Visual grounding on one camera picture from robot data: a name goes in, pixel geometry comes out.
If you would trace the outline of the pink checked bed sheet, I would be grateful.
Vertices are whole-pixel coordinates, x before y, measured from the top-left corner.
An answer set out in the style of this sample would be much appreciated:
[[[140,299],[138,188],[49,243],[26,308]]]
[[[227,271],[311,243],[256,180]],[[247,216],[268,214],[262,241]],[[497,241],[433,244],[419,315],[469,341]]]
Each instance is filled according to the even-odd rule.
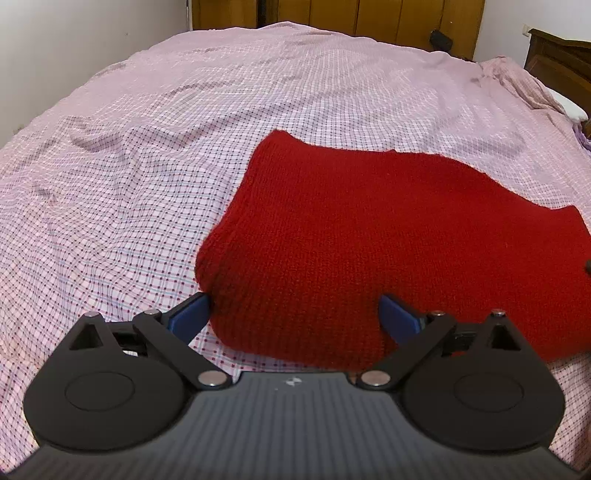
[[[85,312],[197,289],[200,243],[273,130],[441,154],[590,214],[590,154],[509,58],[468,62],[283,22],[171,37],[95,74],[1,151],[1,468],[36,447],[23,395]]]

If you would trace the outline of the small black hanging pouch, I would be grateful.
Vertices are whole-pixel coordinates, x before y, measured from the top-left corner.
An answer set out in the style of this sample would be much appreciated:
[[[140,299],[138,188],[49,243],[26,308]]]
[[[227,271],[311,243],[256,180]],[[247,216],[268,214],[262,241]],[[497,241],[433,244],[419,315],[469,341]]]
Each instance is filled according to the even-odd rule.
[[[453,39],[440,30],[433,30],[429,38],[434,51],[450,53],[453,48]]]

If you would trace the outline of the brown wooden wardrobe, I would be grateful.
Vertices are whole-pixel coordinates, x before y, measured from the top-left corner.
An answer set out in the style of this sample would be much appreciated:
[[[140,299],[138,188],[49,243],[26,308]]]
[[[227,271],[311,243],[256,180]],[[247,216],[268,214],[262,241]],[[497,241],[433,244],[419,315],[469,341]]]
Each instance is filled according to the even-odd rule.
[[[290,21],[346,35],[434,51],[440,30],[453,39],[450,55],[473,58],[483,0],[243,0],[190,1],[194,29],[260,28]]]

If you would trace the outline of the purple patterned cloth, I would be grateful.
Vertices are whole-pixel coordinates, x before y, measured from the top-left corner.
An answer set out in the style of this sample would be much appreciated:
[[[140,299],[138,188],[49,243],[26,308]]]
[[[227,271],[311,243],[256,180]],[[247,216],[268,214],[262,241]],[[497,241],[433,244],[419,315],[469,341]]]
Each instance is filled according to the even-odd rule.
[[[585,124],[576,124],[573,127],[573,130],[581,146],[584,149],[591,151],[590,123],[587,122]]]

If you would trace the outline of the dark wooden headboard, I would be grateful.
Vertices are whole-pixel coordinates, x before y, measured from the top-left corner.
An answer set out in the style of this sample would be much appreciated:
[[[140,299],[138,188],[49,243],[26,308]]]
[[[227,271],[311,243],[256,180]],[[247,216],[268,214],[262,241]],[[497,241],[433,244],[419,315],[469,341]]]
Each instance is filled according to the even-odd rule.
[[[525,70],[590,115],[590,42],[531,29]]]

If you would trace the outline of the white pillow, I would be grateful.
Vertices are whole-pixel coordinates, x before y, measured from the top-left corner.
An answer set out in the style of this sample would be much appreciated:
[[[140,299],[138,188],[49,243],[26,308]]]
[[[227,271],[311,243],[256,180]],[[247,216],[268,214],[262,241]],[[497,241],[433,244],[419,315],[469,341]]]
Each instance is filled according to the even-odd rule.
[[[569,119],[574,123],[585,123],[589,120],[585,110],[578,104],[553,89],[548,89],[548,91],[552,98],[563,108]]]

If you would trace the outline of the red knitted sweater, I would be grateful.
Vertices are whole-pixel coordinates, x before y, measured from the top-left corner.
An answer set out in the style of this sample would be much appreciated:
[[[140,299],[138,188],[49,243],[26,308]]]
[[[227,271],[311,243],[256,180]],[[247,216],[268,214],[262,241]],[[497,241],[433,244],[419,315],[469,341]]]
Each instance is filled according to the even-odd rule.
[[[590,235],[438,155],[263,140],[197,253],[211,326],[232,349],[361,371],[389,354],[379,302],[476,322],[493,309],[547,361],[590,348]]]

